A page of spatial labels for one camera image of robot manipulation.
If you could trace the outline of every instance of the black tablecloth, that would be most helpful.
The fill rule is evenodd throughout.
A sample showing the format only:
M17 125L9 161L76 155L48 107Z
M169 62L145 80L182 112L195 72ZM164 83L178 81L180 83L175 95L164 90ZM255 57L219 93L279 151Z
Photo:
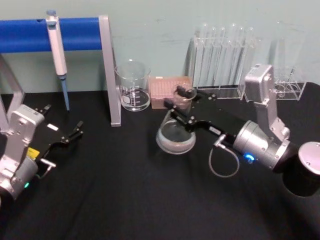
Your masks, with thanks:
M111 127L106 92L27 94L30 107L52 104L46 119L69 131L84 121L83 138L52 151L57 163L34 180L11 211L1 216L6 240L229 240L320 239L320 198L289 193L281 175L241 162L232 178L211 174L208 155L215 137L196 134L195 147L175 156L155 140L166 110L122 110ZM252 105L219 100L224 109L256 121ZM308 83L300 101L278 101L291 141L320 141L320 86ZM214 153L216 167L234 167Z

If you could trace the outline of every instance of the blue horizontal bar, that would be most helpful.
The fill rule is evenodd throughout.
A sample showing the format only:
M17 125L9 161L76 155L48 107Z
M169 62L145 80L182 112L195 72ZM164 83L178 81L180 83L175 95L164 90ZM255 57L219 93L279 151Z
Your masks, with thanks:
M99 19L60 18L65 51L101 50ZM0 53L50 52L45 19L0 20Z

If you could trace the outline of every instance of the cable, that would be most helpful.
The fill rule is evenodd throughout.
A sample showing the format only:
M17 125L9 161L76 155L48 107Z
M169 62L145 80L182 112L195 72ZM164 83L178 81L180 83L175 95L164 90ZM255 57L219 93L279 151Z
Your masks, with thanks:
M222 175L222 174L217 173L217 172L214 170L214 168L212 167L212 162L211 162L211 157L212 157L212 153L213 153L213 151L214 151L214 147L215 147L215 146L213 146L213 147L211 148L211 151L210 151L210 154L209 154L209 161L208 161L208 163L209 163L209 168L210 168L211 172L212 172L214 175L216 175L217 177L224 178L224 179L230 178L230 177L233 177L234 175L236 175L237 172L239 171L239 168L240 168L240 161L239 161L238 156L237 156L233 151L231 151L230 149L228 149L227 147L223 147L222 149L223 149L223 150L226 150L228 153L230 153L230 154L232 154L232 155L234 156L234 158L235 158L235 160L236 160L236 170L235 170L235 172L233 172L233 173L231 173L231 174L229 174L229 175Z

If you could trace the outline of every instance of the blue pipette tip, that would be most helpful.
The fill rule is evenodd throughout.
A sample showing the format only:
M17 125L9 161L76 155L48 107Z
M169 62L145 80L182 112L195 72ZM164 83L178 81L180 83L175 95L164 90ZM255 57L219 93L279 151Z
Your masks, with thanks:
M67 83L65 78L61 79L61 85L62 85L65 107L66 107L66 110L70 112L68 89L67 89Z

